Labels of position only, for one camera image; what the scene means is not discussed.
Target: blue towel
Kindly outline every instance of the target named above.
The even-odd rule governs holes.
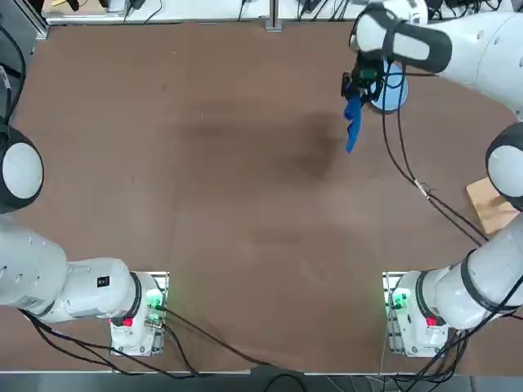
[[[361,128],[361,101],[359,95],[354,94],[347,101],[346,108],[343,110],[343,116],[351,122],[346,128],[348,139],[345,147],[345,150],[348,153],[351,153],[352,149],[354,149]]]

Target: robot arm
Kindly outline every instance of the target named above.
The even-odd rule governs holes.
[[[42,183],[36,147],[0,125],[0,214],[30,205]],[[165,305],[163,300],[150,274],[130,272],[118,259],[68,262],[60,246],[0,215],[0,305],[27,310],[46,323],[109,319],[113,347],[149,355],[163,344],[154,324],[160,314],[150,305]]]
[[[351,45],[365,64],[398,60],[495,99],[519,122],[504,130],[487,151],[489,177],[512,205],[523,210],[523,15],[488,12],[425,24],[416,0],[371,3],[355,23]],[[523,275],[523,215],[462,261],[430,271],[410,271],[392,294],[405,353],[432,356],[448,327],[477,326]],[[518,289],[499,314],[523,304]]]
[[[426,17],[416,2],[388,0],[368,8],[352,39],[366,59],[381,59],[385,49],[394,60],[478,91],[521,118],[522,14],[484,12],[423,24]]]

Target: black cable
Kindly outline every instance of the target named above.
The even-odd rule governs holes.
[[[302,17],[303,17],[303,15],[305,15],[306,11],[307,11],[307,9],[306,9],[305,4],[304,4],[303,7],[302,7],[302,12],[300,12],[300,15],[298,16],[297,19],[298,20],[302,20]]]
[[[398,110],[397,110],[397,113],[396,113],[396,117],[397,117],[397,124],[398,124],[398,133],[400,134],[400,146],[401,146],[401,153],[403,155],[403,159],[405,161],[405,166],[407,168],[407,171],[409,172],[410,174],[410,178],[412,180],[416,180],[416,176],[414,175],[412,169],[410,168],[410,164],[409,164],[409,159],[407,157],[407,153],[406,153],[406,150],[405,150],[405,141],[404,141],[404,137],[403,137],[403,129],[401,127],[401,98],[402,98],[402,95],[403,95],[403,87],[405,85],[405,75],[406,75],[406,70],[407,70],[407,65],[402,65],[402,78],[401,78],[401,87],[400,87],[400,97],[398,98]],[[430,198],[433,198],[435,199],[439,204],[441,204],[444,208],[446,208],[447,210],[449,210],[452,214],[454,214],[457,218],[459,218],[461,221],[465,222],[469,227],[471,227],[477,234],[479,234],[485,241],[489,241],[489,238],[483,234],[483,232],[481,232],[481,230],[479,230],[474,224],[472,224],[467,218],[465,218],[463,215],[461,215],[459,212],[455,211],[451,206],[449,206],[447,203],[443,202],[441,199],[437,198],[436,196],[434,196],[433,194],[429,194]],[[463,233],[466,234],[466,236],[468,236],[473,242],[476,243],[476,245],[480,246],[481,244],[478,243],[472,236],[470,236],[469,234],[467,234],[462,228],[461,226],[457,225],[455,222],[453,222],[450,218],[448,218],[448,216],[446,214],[443,214],[443,212],[440,212],[442,213],[442,215],[444,215],[447,219],[449,219],[459,230],[461,230]]]
[[[65,354],[65,355],[68,355],[69,357],[72,357],[72,358],[75,358],[75,359],[79,359],[79,360],[82,360],[84,362],[88,362],[88,363],[94,363],[94,364],[97,364],[97,365],[101,365],[101,366],[105,366],[105,367],[109,367],[109,368],[112,368],[113,370],[115,370],[116,372],[120,372],[122,373],[123,375],[125,376],[140,376],[141,373],[129,373],[129,372],[126,372],[122,369],[120,369],[119,367],[117,367],[114,363],[110,362],[108,359],[102,357],[100,354],[98,354],[96,351],[94,350],[91,350],[90,348],[86,347],[85,345],[83,344],[79,344],[79,343],[76,343],[76,345],[78,345],[79,347],[89,351],[90,353],[94,354],[96,357],[98,357],[99,359],[101,359],[103,362],[100,362],[100,361],[96,361],[94,359],[90,359],[90,358],[86,358],[86,357],[83,357],[81,355],[76,355],[74,353],[71,353],[70,351],[64,349],[63,347],[59,347],[57,344],[53,343],[44,333],[44,331],[36,324],[36,323],[33,323],[31,321],[31,323],[33,324],[34,328],[36,329],[37,333],[40,335],[40,337],[50,346],[52,347],[53,349],[57,350],[57,351],[60,351],[62,354]]]
[[[231,345],[228,345],[227,343],[225,343],[224,341],[218,339],[217,337],[211,335],[210,333],[204,331],[202,328],[200,328],[199,326],[197,326],[196,324],[192,323],[191,321],[189,321],[188,319],[180,316],[178,313],[176,312],[173,312],[172,310],[166,308],[165,306],[156,306],[155,308],[156,310],[162,310],[164,312],[167,312],[169,313],[170,315],[176,317],[177,319],[181,320],[183,323],[189,325],[190,327],[192,327],[193,329],[195,329],[196,331],[204,334],[206,337],[208,337],[209,339],[211,339],[212,341],[214,341],[215,343],[217,343],[218,345],[224,347],[225,349],[229,350],[230,352],[238,355],[239,357],[251,362],[251,363],[255,363],[256,365],[260,365],[260,366],[274,366],[272,365],[271,363],[268,363],[267,361],[263,361],[263,360],[260,360],[260,359],[256,359],[248,354],[245,354],[245,353],[242,353],[241,351],[235,349],[234,347],[232,347]]]
[[[449,9],[454,14],[454,18],[457,18],[458,14],[456,14],[456,11],[452,7],[449,7]]]
[[[263,392],[268,392],[269,389],[273,386],[273,384],[275,382],[277,382],[277,380],[279,380],[280,378],[284,378],[284,377],[295,380],[300,385],[300,389],[303,392],[307,392],[307,388],[305,387],[305,384],[303,383],[303,381],[300,380],[298,377],[294,376],[293,374],[288,374],[288,373],[279,374],[278,376],[273,377],[272,380],[269,381],[269,384],[267,384],[267,386],[264,388]]]
[[[242,20],[242,12],[244,12],[244,6],[247,0],[242,0],[242,5],[239,6],[239,13],[238,13],[238,22]]]
[[[465,7],[465,11],[463,11],[463,13],[460,16],[458,16],[458,18],[463,18],[467,14],[467,12],[468,12],[468,4]]]
[[[427,392],[432,392],[433,390],[435,390],[438,386],[440,386],[441,384],[436,384],[434,385],[432,388],[430,388]]]
[[[454,376],[454,373],[456,371],[458,363],[460,362],[461,358],[463,357],[463,355],[465,353],[465,350],[467,349],[468,342],[470,340],[470,336],[467,335],[468,332],[465,331],[464,334],[465,335],[463,337],[460,337],[459,340],[457,340],[457,341],[454,340],[453,342],[451,342],[449,344],[445,344],[445,346],[442,348],[442,350],[440,350],[438,352],[438,354],[440,354],[440,353],[441,354],[446,354],[454,347],[454,345],[457,346],[456,358],[454,359],[452,366],[448,369],[448,371],[445,372],[445,375],[443,376],[443,378],[441,378],[438,381],[434,381],[432,376],[426,376],[425,375],[425,373],[426,373],[426,371],[425,371],[421,375],[420,375],[420,373],[418,373],[417,375],[414,375],[414,376],[408,375],[408,377],[404,377],[404,378],[406,378],[406,380],[403,380],[403,381],[404,382],[414,381],[414,384],[417,383],[417,382],[420,382],[420,381],[428,381],[428,382],[440,385],[443,382],[446,382],[450,378],[452,378],[452,376]],[[435,358],[433,358],[431,360],[430,365],[426,366],[426,368],[430,368],[436,362],[436,360],[439,358],[437,355],[436,355]]]
[[[21,78],[20,72],[18,72],[16,69],[11,68],[9,65],[0,62],[0,67],[4,68],[6,74],[8,74],[9,76],[17,79]]]
[[[445,347],[449,347],[449,350],[450,350],[450,346],[456,341],[457,338],[458,338],[458,333],[455,332],[452,336],[452,339],[450,341],[448,341],[447,343],[445,343]],[[425,382],[434,384],[434,386],[431,389],[431,390],[434,390],[441,384],[450,380],[454,376],[454,373],[456,372],[458,363],[461,361],[461,359],[463,358],[463,355],[465,354],[465,351],[468,347],[468,341],[469,341],[469,339],[468,339],[468,337],[466,337],[463,341],[461,341],[457,344],[456,355],[454,357],[453,362],[450,364],[450,366],[448,368],[445,369],[445,361],[449,357],[448,355],[446,355],[443,363],[441,364],[441,366],[438,367],[438,370],[434,374],[431,374],[428,376],[423,375],[422,377],[420,377],[420,381],[425,381]],[[401,386],[398,384],[398,381],[411,382],[415,377],[416,376],[413,376],[413,375],[396,375],[396,376],[391,376],[391,379],[396,383],[396,386],[398,386],[398,389],[403,391]]]
[[[387,68],[387,72],[386,72],[386,75],[385,75],[385,86],[388,85],[388,78],[390,76],[390,71],[391,71],[391,66],[392,66],[392,63],[389,62],[389,65],[388,65],[388,68]],[[386,93],[387,93],[387,89],[384,88],[383,90],[383,98],[382,98],[382,107],[385,108],[385,102],[386,102]],[[404,170],[401,168],[401,166],[399,165],[399,163],[396,161],[396,158],[394,158],[394,154],[392,153],[391,151],[391,146],[389,144],[389,140],[388,140],[388,136],[387,136],[387,125],[386,125],[386,120],[385,120],[385,110],[382,110],[382,131],[383,131],[383,139],[385,141],[385,146],[387,148],[387,153],[389,155],[389,158],[391,159],[392,163],[394,164],[394,166],[396,167],[396,169],[398,170],[398,172],[413,186],[417,186],[416,182],[415,182],[415,177],[412,178],[412,176],[409,176],[407,173],[404,172]],[[403,139],[403,131],[399,128],[398,129],[398,132],[400,133],[400,140]],[[408,157],[406,156],[406,154],[404,154],[404,160],[406,159],[406,165],[408,166],[409,170],[410,170],[410,166],[409,166],[409,162],[408,162]],[[467,218],[465,218],[463,215],[459,214],[458,212],[456,212],[453,208],[451,208],[450,206],[448,206],[446,203],[442,202],[439,198],[437,198],[434,194],[432,194],[432,192],[430,192],[430,190],[427,192],[427,200],[431,203],[431,205],[439,212],[441,213],[441,215],[443,215],[446,219],[448,219],[456,228],[458,228],[462,233],[464,233],[467,237],[469,237],[476,245],[480,246],[481,243],[479,243],[475,238],[473,238],[464,228],[462,228],[460,225],[458,225],[448,214],[446,214],[444,211],[442,211],[442,209],[437,206],[433,201],[432,199],[436,200],[438,203],[442,203],[442,205],[444,207],[448,207],[449,210],[454,214],[456,215],[460,220],[464,221],[465,223],[467,223],[467,225],[469,225],[470,227],[472,227],[476,232],[480,232],[479,229],[477,229]]]
[[[320,9],[315,13],[315,15],[312,17],[312,21],[315,21],[317,18],[318,18],[318,15],[322,12],[322,10],[325,8],[325,6],[327,5],[327,3],[329,2],[330,0],[325,0],[323,2],[323,4],[320,6]]]
[[[510,317],[512,319],[521,320],[523,321],[523,317],[518,316],[517,314],[508,314],[506,317]]]
[[[495,7],[493,6],[492,4],[490,4],[489,0],[484,0],[485,1],[485,4],[492,10],[492,11],[497,11],[500,7],[501,7],[501,1],[502,0],[498,0],[498,5]]]
[[[334,4],[334,13],[329,18],[329,22],[332,22],[333,20],[336,19],[337,12],[340,11],[340,8],[342,7],[342,5],[343,5],[343,0],[339,3],[339,5],[337,7],[336,7],[336,4]]]
[[[346,11],[347,6],[349,5],[349,2],[351,2],[351,0],[345,0],[345,5],[343,6],[342,13],[341,13],[340,16],[337,18],[338,20],[344,20],[345,11]]]
[[[163,329],[168,332],[168,334],[172,337],[172,339],[176,342],[178,349],[180,350],[181,358],[183,359],[183,363],[185,366],[190,370],[190,372],[196,376],[199,375],[198,371],[190,364],[189,359],[187,359],[186,352],[183,350],[183,347],[181,347],[180,339],[178,339],[178,336],[171,327],[169,327],[167,324],[163,325]]]
[[[456,339],[457,333],[458,333],[458,331],[454,331],[454,334],[450,338],[451,341],[454,341]],[[443,358],[443,360],[441,361],[440,366],[438,366],[436,371],[433,374],[431,374],[430,376],[428,376],[428,378],[432,378],[433,376],[436,376],[436,377],[445,376],[445,374],[448,373],[448,371],[452,368],[452,365],[449,368],[445,368],[448,359],[449,359],[449,355],[446,355]]]
[[[8,124],[11,121],[11,116],[13,115],[13,112],[16,109],[16,106],[18,105],[18,101],[20,99],[20,96],[22,94],[22,90],[24,89],[25,85],[25,79],[27,77],[27,64],[25,63],[24,54],[22,53],[22,50],[18,46],[18,43],[16,43],[15,39],[7,32],[7,30],[0,25],[0,31],[6,36],[6,38],[11,42],[12,46],[15,48],[16,53],[18,54],[18,57],[20,59],[20,86],[18,87],[18,91],[15,94],[15,97],[13,98],[11,102],[11,107],[9,110],[5,113],[5,117],[3,119],[5,124]]]
[[[400,82],[398,82],[398,84],[396,84],[395,86],[391,86],[390,84],[387,84],[387,87],[389,88],[398,88],[401,86],[401,84],[404,82],[404,78],[405,76],[418,76],[418,77],[429,77],[429,78],[434,78],[436,77],[437,75],[435,75],[434,73],[421,73],[421,72],[393,72],[393,73],[389,73],[389,76],[397,76],[397,75],[402,75],[402,78],[400,80]]]
[[[125,11],[125,15],[123,16],[122,25],[125,25],[125,22],[127,21],[127,17],[132,14],[133,9],[134,8],[132,7],[132,5],[130,5],[129,8],[127,9],[127,11]]]
[[[98,345],[98,344],[95,344],[95,343],[90,343],[90,342],[87,342],[87,341],[82,341],[80,339],[77,339],[75,337],[71,337],[71,336],[67,336],[67,335],[62,335],[61,333],[59,332],[56,332],[54,329],[52,329],[51,327],[49,327],[48,325],[46,325],[45,323],[43,323],[42,321],[40,321],[38,318],[36,318],[34,315],[32,315],[31,313],[29,313],[28,311],[26,310],[22,310],[20,309],[19,310],[25,317],[27,317],[31,323],[33,323],[33,325],[38,325],[39,328],[41,328],[43,331],[45,331],[46,333],[50,334],[50,335],[53,335],[55,337],[59,337],[60,339],[63,339],[65,341],[72,341],[73,343],[75,344],[80,344],[80,345],[85,345],[87,347],[90,347],[90,348],[93,348],[93,349],[98,349],[98,350],[108,350],[108,351],[111,351],[113,353],[116,353],[116,354],[119,354],[127,359],[130,359],[131,361],[135,362],[135,363],[139,363],[141,366],[143,366],[144,368],[148,368],[149,370],[154,370],[155,372],[158,372],[158,373],[161,373],[161,374],[164,374],[165,376],[168,376],[170,378],[174,378],[176,380],[182,380],[182,379],[185,379],[185,378],[193,378],[194,375],[187,375],[187,376],[175,376],[169,372],[166,372],[158,367],[155,367],[155,366],[152,366],[152,365],[149,365],[148,363],[145,363],[137,358],[134,358],[132,357],[131,355],[129,354],[126,354],[124,353],[123,351],[120,351],[120,350],[116,350],[114,347],[111,347],[111,346],[108,346],[108,345]]]
[[[10,88],[6,89],[6,110],[4,111],[4,114],[9,113],[9,109],[12,105],[12,90]]]
[[[160,8],[158,10],[156,10],[155,12],[153,12],[145,21],[144,21],[144,25],[147,25],[147,23],[153,19],[155,16],[157,16],[163,9],[163,0],[160,0]]]
[[[397,381],[395,378],[393,378],[392,380],[393,380],[394,383],[396,384],[396,387],[398,388],[398,390],[399,390],[400,392],[404,392],[404,389],[401,388],[401,385],[398,383],[398,381]],[[383,377],[383,388],[382,388],[382,392],[385,392],[385,377]]]

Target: gray panel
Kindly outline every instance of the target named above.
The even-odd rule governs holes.
[[[0,2],[0,25],[16,40],[24,53],[25,61],[29,65],[31,53],[36,43],[37,31],[25,14],[12,0]],[[21,70],[20,58],[11,42],[0,33],[0,62],[9,65],[13,69]],[[13,95],[18,91],[18,80],[11,78]],[[5,112],[6,95],[3,85],[0,85],[0,116]]]
[[[33,25],[37,33],[37,39],[45,39],[49,32],[49,26],[42,18],[39,11],[35,10],[31,1],[33,0],[11,0],[16,3],[20,11],[25,15],[27,20]]]
[[[273,376],[278,374],[275,369],[258,369],[251,376],[210,376],[207,378],[175,381],[161,375],[120,376],[103,373],[83,374],[2,374],[0,375],[0,390],[5,392],[56,392],[63,390],[64,385],[74,385],[75,392],[154,392],[170,391],[173,386],[177,392],[244,392],[246,390],[263,391]],[[336,392],[336,387],[326,376],[303,376],[309,392]],[[348,376],[334,377],[340,390],[353,392]],[[355,392],[370,392],[382,390],[382,384],[373,381],[373,389],[369,381],[362,376],[354,379]],[[422,384],[413,392],[426,392],[433,385]],[[386,385],[386,390],[396,390],[393,385]],[[270,392],[300,392],[296,381],[281,378],[270,388]],[[468,376],[455,376],[438,388],[438,392],[472,392]]]
[[[523,390],[523,377],[482,377],[472,378],[474,392],[515,392]]]

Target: brown table surface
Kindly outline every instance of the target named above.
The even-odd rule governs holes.
[[[379,115],[365,110],[355,151],[345,152],[349,31],[52,29],[16,118],[46,182],[16,219],[72,261],[113,256],[132,270],[170,271],[170,306],[253,356],[308,372],[377,372],[382,271],[441,267],[473,245],[400,178]],[[511,114],[433,78],[409,79],[402,113],[420,180],[475,219],[465,186],[485,176],[486,148]],[[397,147],[396,118],[387,124]],[[98,368],[48,348],[15,310],[0,317],[2,370]],[[198,369],[251,367],[173,325]],[[57,327],[107,342],[98,320]],[[182,369],[166,346],[150,361]],[[521,375],[521,347],[521,325],[492,323],[460,372]],[[388,354],[384,371],[424,362]]]

